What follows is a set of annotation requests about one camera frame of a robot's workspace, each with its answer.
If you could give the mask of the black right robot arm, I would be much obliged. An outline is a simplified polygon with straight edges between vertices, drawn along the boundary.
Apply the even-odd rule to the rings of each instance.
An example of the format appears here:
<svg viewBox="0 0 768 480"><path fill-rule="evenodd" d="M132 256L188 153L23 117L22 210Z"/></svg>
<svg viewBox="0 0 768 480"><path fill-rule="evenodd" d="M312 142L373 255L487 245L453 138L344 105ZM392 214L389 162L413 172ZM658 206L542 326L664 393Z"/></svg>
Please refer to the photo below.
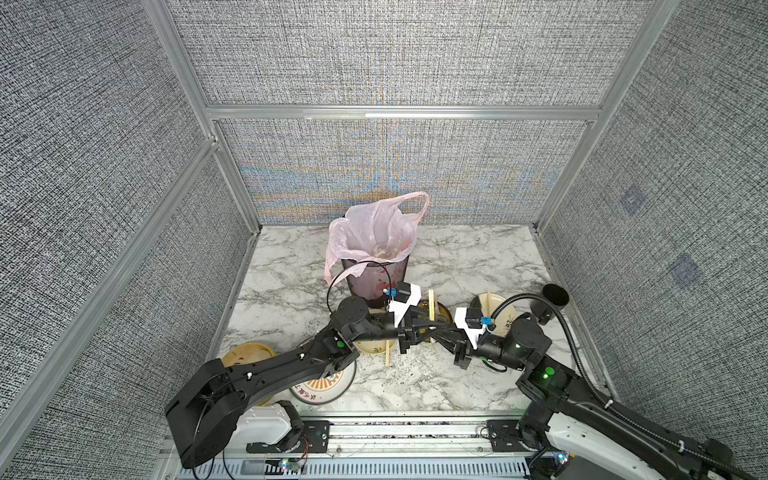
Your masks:
<svg viewBox="0 0 768 480"><path fill-rule="evenodd" d="M503 337L490 331L487 317L454 319L430 332L458 365L479 358L519 371L517 388L530 403L515 437L529 448L574 454L626 479L748 478L724 444L662 427L550 357L551 340L529 315L516 319Z"/></svg>

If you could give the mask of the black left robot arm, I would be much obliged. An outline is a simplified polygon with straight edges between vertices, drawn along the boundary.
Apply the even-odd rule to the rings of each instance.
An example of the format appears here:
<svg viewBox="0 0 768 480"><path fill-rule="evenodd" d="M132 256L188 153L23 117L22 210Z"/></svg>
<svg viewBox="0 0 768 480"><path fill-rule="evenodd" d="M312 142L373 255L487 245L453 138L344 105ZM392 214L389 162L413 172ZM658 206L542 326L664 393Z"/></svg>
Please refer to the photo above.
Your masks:
<svg viewBox="0 0 768 480"><path fill-rule="evenodd" d="M182 466L191 469L215 458L251 406L352 364L359 357L356 341L394 340L405 352L428 338L453 351L466 335L449 322L429 320L417 306L408 306L396 323L394 313L372 314L364 299L350 296L330 314L327 326L291 351L230 367L219 358L204 363L165 408Z"/></svg>

